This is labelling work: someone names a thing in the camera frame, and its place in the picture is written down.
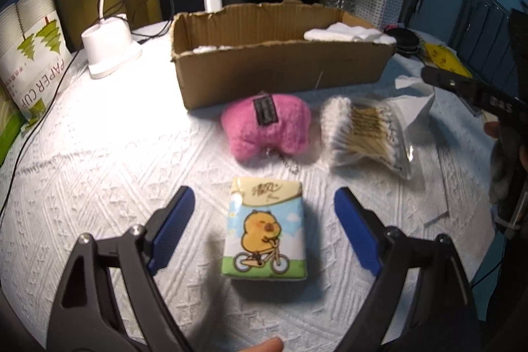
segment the paper cup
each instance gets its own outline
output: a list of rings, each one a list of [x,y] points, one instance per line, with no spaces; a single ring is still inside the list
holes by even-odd
[[[13,3],[0,12],[0,58],[14,43],[23,39],[16,8]]]
[[[53,0],[20,0],[16,6],[24,33],[39,20],[55,11]]]

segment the chair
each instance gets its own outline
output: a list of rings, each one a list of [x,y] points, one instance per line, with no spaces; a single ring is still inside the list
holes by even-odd
[[[518,97],[510,49],[510,14],[497,0],[464,0],[449,39],[460,61],[478,78]]]

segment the bicycle wheel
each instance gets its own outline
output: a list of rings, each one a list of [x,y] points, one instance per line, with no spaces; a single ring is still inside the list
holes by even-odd
[[[286,273],[289,268],[290,268],[290,260],[284,254],[279,254],[278,260],[275,258],[271,260],[271,269],[276,274]]]
[[[249,258],[249,254],[246,254],[245,252],[241,252],[233,258],[233,265],[235,270],[238,270],[239,272],[247,272],[251,267],[249,265],[245,265],[242,263],[242,261]]]

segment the human hand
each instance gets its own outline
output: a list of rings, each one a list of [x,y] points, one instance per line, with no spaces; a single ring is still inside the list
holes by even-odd
[[[284,349],[284,343],[278,337],[270,339],[261,343],[258,346],[253,346],[252,348],[242,350],[242,352],[282,352]]]
[[[492,137],[493,139],[498,139],[498,129],[501,124],[497,121],[490,121],[488,123],[484,124],[484,133],[486,133],[488,136]],[[519,150],[519,159],[521,160],[521,164],[523,167],[528,171],[528,149],[526,149],[526,146],[522,145],[521,149]]]

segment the brown cardboard box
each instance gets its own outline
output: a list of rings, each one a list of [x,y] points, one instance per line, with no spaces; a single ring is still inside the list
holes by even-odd
[[[178,14],[171,27],[172,59],[185,107],[209,107],[261,91],[292,93],[378,81],[395,46],[303,40],[307,30],[338,21],[373,27],[338,9],[287,0]],[[192,52],[207,45],[233,48]]]

